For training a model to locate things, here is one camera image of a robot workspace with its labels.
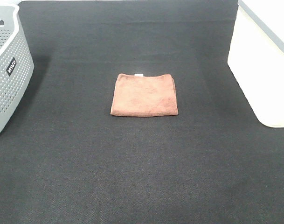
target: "white storage bin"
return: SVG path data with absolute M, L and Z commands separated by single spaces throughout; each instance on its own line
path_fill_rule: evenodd
M 284 127 L 284 0 L 239 0 L 228 65 L 258 120 Z
M 18 17 L 19 7 L 0 5 L 0 132 L 15 111 L 34 64 Z

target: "carpet surface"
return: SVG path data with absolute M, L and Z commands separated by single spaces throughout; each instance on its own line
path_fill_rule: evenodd
M 284 129 L 226 64 L 236 0 L 22 2 L 35 63 L 0 135 L 0 224 L 284 224 Z M 178 116 L 110 115 L 119 73 Z

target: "basket logo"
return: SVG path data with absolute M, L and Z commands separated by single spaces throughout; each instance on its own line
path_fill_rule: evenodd
M 11 76 L 14 68 L 16 67 L 16 59 L 13 57 L 13 59 L 11 60 L 9 66 L 7 67 L 6 71 L 7 71 L 7 74 L 9 76 Z

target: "bin lid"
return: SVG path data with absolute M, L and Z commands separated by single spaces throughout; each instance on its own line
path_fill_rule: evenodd
M 284 0 L 239 0 L 238 4 L 284 52 Z

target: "microfiber cloth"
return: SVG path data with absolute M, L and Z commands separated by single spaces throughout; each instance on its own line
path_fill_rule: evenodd
M 171 75 L 140 77 L 119 74 L 111 115 L 154 117 L 177 114 L 175 82 Z

